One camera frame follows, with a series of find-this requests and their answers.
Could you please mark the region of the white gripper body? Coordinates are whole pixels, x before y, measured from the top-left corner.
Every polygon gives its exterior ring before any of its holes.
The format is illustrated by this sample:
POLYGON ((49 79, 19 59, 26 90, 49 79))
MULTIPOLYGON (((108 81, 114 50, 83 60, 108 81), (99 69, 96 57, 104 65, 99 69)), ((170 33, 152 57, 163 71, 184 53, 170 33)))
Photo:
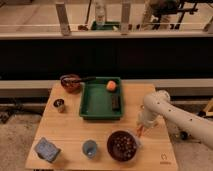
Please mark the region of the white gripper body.
POLYGON ((140 112, 138 114, 137 127, 138 128, 152 128, 157 125, 157 114, 150 112, 140 112))

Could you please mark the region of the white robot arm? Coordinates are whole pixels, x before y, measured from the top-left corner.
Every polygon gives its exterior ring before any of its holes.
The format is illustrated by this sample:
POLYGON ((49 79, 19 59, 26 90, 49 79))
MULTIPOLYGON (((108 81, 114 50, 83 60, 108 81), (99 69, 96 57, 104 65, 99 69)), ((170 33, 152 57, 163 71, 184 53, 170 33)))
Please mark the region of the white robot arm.
POLYGON ((144 96, 143 110, 138 116, 138 123, 145 128, 153 127, 159 115, 213 149, 213 122, 175 107, 171 104, 170 95, 165 90, 144 96))

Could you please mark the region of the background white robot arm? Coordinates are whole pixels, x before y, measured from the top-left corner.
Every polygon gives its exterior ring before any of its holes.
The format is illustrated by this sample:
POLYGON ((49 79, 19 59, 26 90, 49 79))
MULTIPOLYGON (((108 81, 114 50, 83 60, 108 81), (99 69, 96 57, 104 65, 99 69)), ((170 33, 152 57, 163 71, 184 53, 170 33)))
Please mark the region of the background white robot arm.
POLYGON ((95 0, 95 20, 99 27, 105 23, 105 3, 103 0, 95 0))

